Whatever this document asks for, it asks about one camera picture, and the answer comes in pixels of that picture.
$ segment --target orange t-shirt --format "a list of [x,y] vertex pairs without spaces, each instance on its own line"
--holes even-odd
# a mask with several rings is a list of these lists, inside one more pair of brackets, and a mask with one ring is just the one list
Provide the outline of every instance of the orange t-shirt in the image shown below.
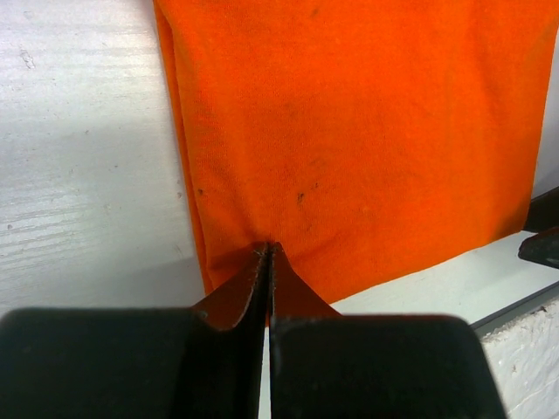
[[207,292],[281,242],[326,301],[522,227],[559,0],[155,0]]

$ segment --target orange cloth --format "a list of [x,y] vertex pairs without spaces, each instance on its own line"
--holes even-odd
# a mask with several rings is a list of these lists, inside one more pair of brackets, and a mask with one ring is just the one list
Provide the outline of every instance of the orange cloth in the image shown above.
[[521,229],[559,1],[155,11],[207,292],[262,240],[332,302]]

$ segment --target white wooden surface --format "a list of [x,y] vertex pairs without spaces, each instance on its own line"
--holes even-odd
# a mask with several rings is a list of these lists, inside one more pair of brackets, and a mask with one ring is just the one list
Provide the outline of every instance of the white wooden surface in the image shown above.
[[[536,194],[559,185],[558,74]],[[175,141],[149,0],[0,2],[0,315],[200,299]],[[516,258],[526,236],[335,307],[483,319],[559,281]]]

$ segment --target white wall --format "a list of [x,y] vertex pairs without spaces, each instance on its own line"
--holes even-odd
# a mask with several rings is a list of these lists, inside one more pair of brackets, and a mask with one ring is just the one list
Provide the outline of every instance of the white wall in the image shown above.
[[483,339],[511,419],[559,417],[559,300]]
[[532,196],[541,195],[557,186],[559,186],[559,42],[556,40]]

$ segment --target black object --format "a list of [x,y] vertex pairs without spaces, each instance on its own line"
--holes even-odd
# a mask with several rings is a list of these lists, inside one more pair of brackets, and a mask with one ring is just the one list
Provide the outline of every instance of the black object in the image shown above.
[[518,257],[559,269],[559,227],[524,240],[518,250]]
[[538,234],[522,242],[518,257],[559,269],[559,188],[532,200],[524,230]]
[[341,316],[278,244],[188,309],[9,314],[0,417],[256,417],[266,308],[274,418],[505,418],[466,323]]
[[559,226],[559,187],[532,200],[524,230],[541,233]]

